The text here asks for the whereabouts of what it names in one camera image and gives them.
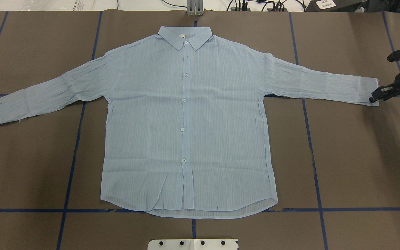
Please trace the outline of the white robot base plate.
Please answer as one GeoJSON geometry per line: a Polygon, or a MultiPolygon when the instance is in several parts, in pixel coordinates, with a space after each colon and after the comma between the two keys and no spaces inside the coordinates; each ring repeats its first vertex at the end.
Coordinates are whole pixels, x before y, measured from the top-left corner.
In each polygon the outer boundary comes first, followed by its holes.
{"type": "Polygon", "coordinates": [[[148,250],[238,250],[237,239],[159,239],[151,240],[148,250]]]}

